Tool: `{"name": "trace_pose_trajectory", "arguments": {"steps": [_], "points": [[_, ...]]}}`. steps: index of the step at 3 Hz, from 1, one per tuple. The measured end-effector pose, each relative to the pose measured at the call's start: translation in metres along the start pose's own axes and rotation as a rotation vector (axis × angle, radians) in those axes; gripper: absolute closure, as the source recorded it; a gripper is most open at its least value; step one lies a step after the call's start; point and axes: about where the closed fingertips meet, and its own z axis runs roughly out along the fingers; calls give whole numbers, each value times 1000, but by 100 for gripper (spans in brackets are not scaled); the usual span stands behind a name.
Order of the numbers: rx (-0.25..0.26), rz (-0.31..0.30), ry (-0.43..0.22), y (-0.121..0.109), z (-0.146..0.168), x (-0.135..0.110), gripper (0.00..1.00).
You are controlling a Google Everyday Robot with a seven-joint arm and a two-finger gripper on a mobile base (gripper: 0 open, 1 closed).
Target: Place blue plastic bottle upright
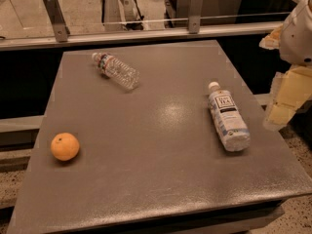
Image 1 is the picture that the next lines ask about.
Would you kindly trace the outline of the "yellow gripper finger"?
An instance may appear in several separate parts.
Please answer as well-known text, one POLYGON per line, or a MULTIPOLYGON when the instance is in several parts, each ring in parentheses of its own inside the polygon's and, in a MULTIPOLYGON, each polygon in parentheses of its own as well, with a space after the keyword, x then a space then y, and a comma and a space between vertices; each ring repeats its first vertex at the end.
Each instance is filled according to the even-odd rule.
POLYGON ((259 42, 259 47, 266 50, 279 50, 282 28, 283 26, 280 25, 275 28, 271 33, 262 38, 259 42))
POLYGON ((277 72, 272 80, 263 127, 279 131, 312 96, 312 67, 292 65, 286 73, 277 72))

